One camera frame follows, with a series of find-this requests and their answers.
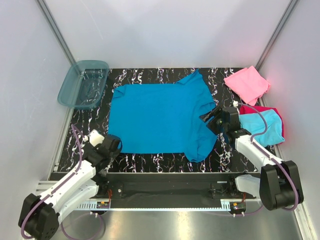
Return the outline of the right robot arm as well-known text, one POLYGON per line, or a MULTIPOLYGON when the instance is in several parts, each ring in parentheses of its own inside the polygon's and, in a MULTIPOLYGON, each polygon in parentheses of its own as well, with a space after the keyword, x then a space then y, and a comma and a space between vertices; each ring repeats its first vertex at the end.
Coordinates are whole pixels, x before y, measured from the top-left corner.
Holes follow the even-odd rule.
POLYGON ((269 211, 293 211, 304 201, 298 166, 275 156, 258 143, 255 135, 242 127, 237 106, 216 106, 200 119, 214 134, 223 134, 230 146, 260 169, 259 177, 244 173, 229 183, 230 197, 236 199, 244 193, 250 194, 259 198, 269 211))

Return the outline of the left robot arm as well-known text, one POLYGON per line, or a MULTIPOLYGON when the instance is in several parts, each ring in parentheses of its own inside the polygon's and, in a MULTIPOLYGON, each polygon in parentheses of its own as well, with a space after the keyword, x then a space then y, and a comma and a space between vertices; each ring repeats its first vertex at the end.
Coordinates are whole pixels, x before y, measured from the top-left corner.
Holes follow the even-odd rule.
POLYGON ((26 240, 49 240, 83 201, 103 198, 108 193, 105 168, 120 154, 122 146, 119 137, 92 131, 80 151, 78 164, 41 194, 31 193, 23 200, 18 220, 21 236, 26 240))

